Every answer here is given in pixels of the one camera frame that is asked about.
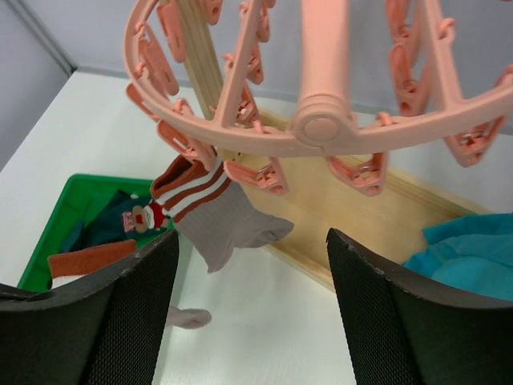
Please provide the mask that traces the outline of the pink round clip hanger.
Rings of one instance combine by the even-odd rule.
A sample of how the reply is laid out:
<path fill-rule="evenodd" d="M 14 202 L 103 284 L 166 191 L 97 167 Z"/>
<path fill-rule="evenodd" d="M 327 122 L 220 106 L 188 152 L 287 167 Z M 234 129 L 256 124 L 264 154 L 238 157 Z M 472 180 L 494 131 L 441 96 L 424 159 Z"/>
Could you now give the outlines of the pink round clip hanger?
<path fill-rule="evenodd" d="M 172 57 L 192 62 L 185 30 L 191 22 L 175 1 L 138 1 L 127 21 L 123 55 L 130 84 L 127 94 L 155 122 L 160 137 L 186 160 L 216 168 L 216 150 L 266 156 L 258 170 L 233 160 L 224 170 L 235 182 L 281 195 L 287 192 L 280 161 L 318 156 L 341 182 L 367 196 L 379 194 L 388 153 L 443 140 L 463 167 L 477 164 L 512 110 L 512 69 L 494 87 L 471 99 L 463 97 L 454 65 L 455 21 L 442 15 L 436 1 L 388 1 L 386 18 L 394 45 L 389 63 L 398 115 L 380 111 L 365 127 L 349 104 L 349 4 L 301 3 L 301 89 L 290 121 L 267 124 L 250 91 L 264 72 L 259 46 L 269 39 L 271 1 L 240 5 L 236 49 L 227 54 L 224 81 L 207 107 L 213 115 L 194 115 L 178 96 L 168 57 L 148 23 L 157 14 Z"/>

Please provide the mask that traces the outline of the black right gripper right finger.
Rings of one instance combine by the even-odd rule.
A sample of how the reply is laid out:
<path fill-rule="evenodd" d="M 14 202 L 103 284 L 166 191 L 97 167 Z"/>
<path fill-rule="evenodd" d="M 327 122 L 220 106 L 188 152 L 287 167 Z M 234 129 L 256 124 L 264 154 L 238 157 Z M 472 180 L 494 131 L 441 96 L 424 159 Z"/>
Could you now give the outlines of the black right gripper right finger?
<path fill-rule="evenodd" d="M 512 303 L 425 278 L 338 229 L 327 253 L 358 384 L 510 384 Z"/>

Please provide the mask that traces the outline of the pink hanger clip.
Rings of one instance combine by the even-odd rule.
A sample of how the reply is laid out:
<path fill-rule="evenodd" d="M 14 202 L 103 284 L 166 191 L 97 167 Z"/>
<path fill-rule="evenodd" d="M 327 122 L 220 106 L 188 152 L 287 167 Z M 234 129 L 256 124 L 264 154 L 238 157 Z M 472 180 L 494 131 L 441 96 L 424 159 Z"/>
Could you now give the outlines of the pink hanger clip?
<path fill-rule="evenodd" d="M 260 191 L 278 196 L 289 191 L 281 163 L 276 157 L 269 157 L 269 163 L 258 170 L 226 160 L 224 171 L 232 181 Z"/>
<path fill-rule="evenodd" d="M 200 162 L 209 172 L 214 169 L 216 152 L 213 146 L 186 136 L 163 120 L 157 123 L 156 131 L 165 143 L 189 162 Z"/>

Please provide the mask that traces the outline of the grey sock red striped cuff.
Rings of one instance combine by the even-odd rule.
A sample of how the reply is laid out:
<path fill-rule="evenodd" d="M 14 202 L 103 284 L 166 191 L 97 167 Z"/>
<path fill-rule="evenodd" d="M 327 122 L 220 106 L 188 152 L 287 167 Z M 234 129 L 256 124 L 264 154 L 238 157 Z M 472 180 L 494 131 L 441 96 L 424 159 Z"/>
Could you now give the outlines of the grey sock red striped cuff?
<path fill-rule="evenodd" d="M 227 176 L 220 156 L 211 171 L 199 161 L 177 156 L 152 182 L 151 196 L 197 249 L 210 274 L 223 269 L 234 249 L 278 242 L 294 227 L 256 209 Z"/>

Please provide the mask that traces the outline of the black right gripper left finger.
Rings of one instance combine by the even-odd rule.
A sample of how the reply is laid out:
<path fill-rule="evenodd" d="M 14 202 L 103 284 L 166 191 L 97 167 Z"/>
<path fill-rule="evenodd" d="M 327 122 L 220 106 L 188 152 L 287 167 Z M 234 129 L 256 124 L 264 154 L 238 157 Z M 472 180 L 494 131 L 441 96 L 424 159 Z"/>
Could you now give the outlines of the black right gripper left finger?
<path fill-rule="evenodd" d="M 1 287 L 3 384 L 150 384 L 179 257 L 168 230 L 42 293 Z"/>

